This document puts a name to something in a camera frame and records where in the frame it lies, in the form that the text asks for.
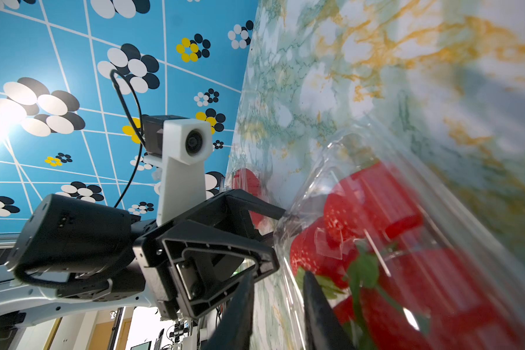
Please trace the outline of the red strawberry basket top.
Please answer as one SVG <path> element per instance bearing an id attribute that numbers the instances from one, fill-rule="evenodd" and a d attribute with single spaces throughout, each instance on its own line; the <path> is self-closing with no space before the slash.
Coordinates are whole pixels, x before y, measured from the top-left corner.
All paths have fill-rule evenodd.
<path id="1" fill-rule="evenodd" d="M 354 242 L 341 243 L 327 232 L 325 220 L 320 217 L 299 233 L 290 247 L 290 267 L 297 282 L 298 274 L 311 272 L 320 285 L 328 290 L 346 289 L 348 267 L 359 255 Z"/>

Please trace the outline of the red strawberry basket back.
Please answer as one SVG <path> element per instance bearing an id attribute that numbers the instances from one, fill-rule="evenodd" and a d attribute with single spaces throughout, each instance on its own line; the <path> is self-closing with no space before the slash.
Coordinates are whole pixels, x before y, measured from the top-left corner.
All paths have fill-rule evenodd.
<path id="1" fill-rule="evenodd" d="M 387 261 L 375 288 L 360 291 L 378 349 L 524 349 L 524 339 L 450 249 Z"/>

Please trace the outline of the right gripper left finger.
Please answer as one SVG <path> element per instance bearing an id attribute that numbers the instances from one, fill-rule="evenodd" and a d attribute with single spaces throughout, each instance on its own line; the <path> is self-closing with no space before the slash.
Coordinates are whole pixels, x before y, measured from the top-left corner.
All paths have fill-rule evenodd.
<path id="1" fill-rule="evenodd" d="M 251 273 L 242 277 L 230 306 L 203 349 L 249 350 L 254 310 L 254 279 Z"/>

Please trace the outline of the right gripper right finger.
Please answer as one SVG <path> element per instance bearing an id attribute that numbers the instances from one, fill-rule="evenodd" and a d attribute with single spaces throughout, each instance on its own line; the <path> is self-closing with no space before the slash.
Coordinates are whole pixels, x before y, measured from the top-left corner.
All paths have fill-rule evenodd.
<path id="1" fill-rule="evenodd" d="M 303 277 L 303 304 L 307 349 L 357 349 L 341 327 L 311 272 L 306 272 Z"/>

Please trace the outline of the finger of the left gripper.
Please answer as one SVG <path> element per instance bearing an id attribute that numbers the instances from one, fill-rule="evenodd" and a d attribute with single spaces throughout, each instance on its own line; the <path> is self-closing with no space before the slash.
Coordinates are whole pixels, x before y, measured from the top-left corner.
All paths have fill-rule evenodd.
<path id="1" fill-rule="evenodd" d="M 157 240 L 168 257 L 179 310 L 190 318 L 230 300 L 241 278 L 251 275 L 257 282 L 279 270 L 274 248 L 192 220 Z"/>
<path id="2" fill-rule="evenodd" d="M 269 239 L 271 233 L 261 233 L 256 229 L 251 214 L 280 220 L 284 213 L 283 208 L 267 203 L 245 190 L 228 190 L 175 217 L 174 225 L 192 220 L 248 239 Z"/>

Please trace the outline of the red strawberry basket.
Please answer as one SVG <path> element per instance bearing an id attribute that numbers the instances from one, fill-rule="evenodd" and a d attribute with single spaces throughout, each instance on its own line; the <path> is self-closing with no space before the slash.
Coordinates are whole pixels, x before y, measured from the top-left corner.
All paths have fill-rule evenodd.
<path id="1" fill-rule="evenodd" d="M 387 243 L 424 225 L 414 197 L 381 162 L 333 187 L 325 201 L 324 221 L 328 236 L 336 242 L 369 236 Z"/>
<path id="2" fill-rule="evenodd" d="M 360 291 L 378 349 L 524 349 L 524 339 L 450 249 L 387 261 L 375 288 Z"/>
<path id="3" fill-rule="evenodd" d="M 320 285 L 328 290 L 346 289 L 348 267 L 359 255 L 354 242 L 341 243 L 327 232 L 325 220 L 320 217 L 299 233 L 290 247 L 290 267 L 297 282 L 298 274 L 311 272 Z"/>

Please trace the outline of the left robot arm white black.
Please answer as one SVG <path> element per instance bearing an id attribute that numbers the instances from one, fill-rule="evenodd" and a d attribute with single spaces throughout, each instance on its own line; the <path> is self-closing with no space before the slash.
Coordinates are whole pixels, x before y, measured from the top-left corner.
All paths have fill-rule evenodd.
<path id="1" fill-rule="evenodd" d="M 49 195 L 0 265 L 0 341 L 16 330 L 101 309 L 154 306 L 163 319 L 199 319 L 228 302 L 244 277 L 279 269 L 273 236 L 252 214 L 282 208 L 228 190 L 164 224 Z"/>

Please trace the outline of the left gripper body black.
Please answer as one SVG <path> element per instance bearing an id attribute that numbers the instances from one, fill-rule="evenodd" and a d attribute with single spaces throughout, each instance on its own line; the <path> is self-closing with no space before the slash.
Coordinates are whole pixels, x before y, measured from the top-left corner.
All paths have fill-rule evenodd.
<path id="1" fill-rule="evenodd" d="M 46 196 L 7 258 L 14 285 L 7 312 L 52 319 L 127 306 L 156 307 L 135 242 L 157 228 L 128 211 L 64 195 Z"/>

